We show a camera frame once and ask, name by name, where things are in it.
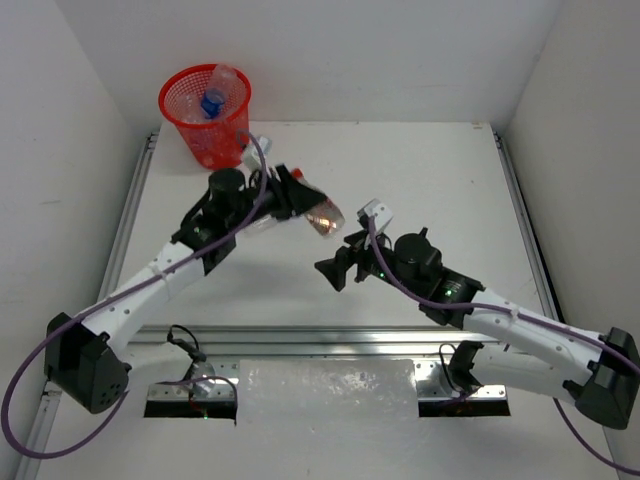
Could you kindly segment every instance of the gray wall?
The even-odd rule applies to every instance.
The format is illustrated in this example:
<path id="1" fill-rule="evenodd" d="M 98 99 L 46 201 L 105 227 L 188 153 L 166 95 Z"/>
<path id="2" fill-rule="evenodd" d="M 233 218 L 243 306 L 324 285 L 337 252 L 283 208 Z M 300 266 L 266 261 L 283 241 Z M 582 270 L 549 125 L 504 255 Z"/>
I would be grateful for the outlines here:
<path id="1" fill-rule="evenodd" d="M 638 25 L 637 0 L 567 2 L 507 140 L 567 320 L 640 340 Z M 640 468 L 640 402 L 608 438 Z"/>
<path id="2" fill-rule="evenodd" d="M 158 125 L 184 67 L 231 62 L 254 120 L 506 126 L 560 0 L 56 0 L 123 115 Z"/>
<path id="3" fill-rule="evenodd" d="M 0 65 L 4 394 L 49 320 L 95 301 L 141 139 L 52 0 L 3 2 Z M 11 404 L 23 441 L 43 384 L 39 357 Z M 18 460 L 0 436 L 0 478 L 13 478 Z"/>

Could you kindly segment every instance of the perforated basket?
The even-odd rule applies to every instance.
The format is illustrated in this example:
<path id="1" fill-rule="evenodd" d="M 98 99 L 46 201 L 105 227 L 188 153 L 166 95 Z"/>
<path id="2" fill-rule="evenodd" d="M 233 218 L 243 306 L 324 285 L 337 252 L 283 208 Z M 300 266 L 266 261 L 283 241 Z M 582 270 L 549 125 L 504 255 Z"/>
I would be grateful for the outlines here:
<path id="1" fill-rule="evenodd" d="M 238 142 L 236 132 L 249 128 L 251 99 L 249 80 L 236 70 L 238 79 L 219 115 L 222 120 L 214 119 L 204 124 L 182 121 L 185 112 L 181 98 L 186 94 L 202 98 L 215 67 L 216 64 L 196 65 L 175 74 L 164 84 L 158 96 L 158 105 L 164 117 L 176 126 L 198 162 L 211 170 L 235 167 L 240 163 L 242 141 Z"/>

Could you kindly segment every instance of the white table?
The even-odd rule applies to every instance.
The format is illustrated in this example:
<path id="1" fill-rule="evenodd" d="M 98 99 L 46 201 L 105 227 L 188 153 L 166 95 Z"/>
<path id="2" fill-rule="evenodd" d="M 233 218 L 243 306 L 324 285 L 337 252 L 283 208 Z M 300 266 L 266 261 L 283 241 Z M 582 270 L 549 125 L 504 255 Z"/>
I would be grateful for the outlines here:
<path id="1" fill-rule="evenodd" d="M 395 212 L 391 238 L 422 226 L 447 266 L 540 310 L 493 133 L 483 124 L 254 123 L 271 137 L 271 163 L 300 167 L 358 229 L 373 197 Z M 121 280 L 145 265 L 201 196 L 208 173 L 164 124 L 126 251 Z M 428 320 L 399 292 L 373 280 L 332 294 L 314 271 L 339 241 L 304 221 L 238 239 L 207 279 L 175 299 L 153 324 L 417 326 Z M 299 419 L 274 429 L 230 421 L 144 419 L 146 391 L 134 391 L 103 434 L 81 452 L 43 462 L 38 478 L 518 478 L 615 479 L 562 425 L 551 401 L 509 391 L 510 417 L 431 418 L 363 427 L 348 419 L 310 433 Z M 602 429 L 579 415 L 602 452 Z M 47 449 L 89 432 L 100 417 L 63 398 Z"/>

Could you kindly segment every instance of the wall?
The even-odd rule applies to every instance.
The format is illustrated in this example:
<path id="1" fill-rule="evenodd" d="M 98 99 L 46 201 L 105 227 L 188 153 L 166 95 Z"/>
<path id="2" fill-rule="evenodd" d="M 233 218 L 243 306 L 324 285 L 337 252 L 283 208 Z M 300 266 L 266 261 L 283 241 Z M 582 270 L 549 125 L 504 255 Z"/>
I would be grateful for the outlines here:
<path id="1" fill-rule="evenodd" d="M 490 121 L 501 128 L 560 0 L 56 0 L 132 124 L 173 73 L 230 62 L 255 120 Z"/>
<path id="2" fill-rule="evenodd" d="M 567 320 L 637 341 L 639 20 L 637 0 L 567 2 L 507 135 Z M 638 410 L 608 435 L 636 468 Z"/>
<path id="3" fill-rule="evenodd" d="M 118 113 L 52 0 L 0 15 L 0 391 L 57 313 L 97 295 L 142 139 Z M 26 439 L 38 359 L 11 405 Z M 0 478 L 18 455 L 0 437 Z"/>

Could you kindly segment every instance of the blue bottle label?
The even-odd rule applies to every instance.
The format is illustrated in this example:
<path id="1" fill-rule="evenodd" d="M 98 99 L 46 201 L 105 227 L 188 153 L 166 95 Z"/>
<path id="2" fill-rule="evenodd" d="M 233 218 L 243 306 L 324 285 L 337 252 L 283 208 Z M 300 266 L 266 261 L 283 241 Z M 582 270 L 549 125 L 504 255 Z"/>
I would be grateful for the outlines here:
<path id="1" fill-rule="evenodd" d="M 200 106 L 205 112 L 205 117 L 212 119 L 220 115 L 224 107 L 224 95 L 220 90 L 211 89 L 204 92 Z"/>

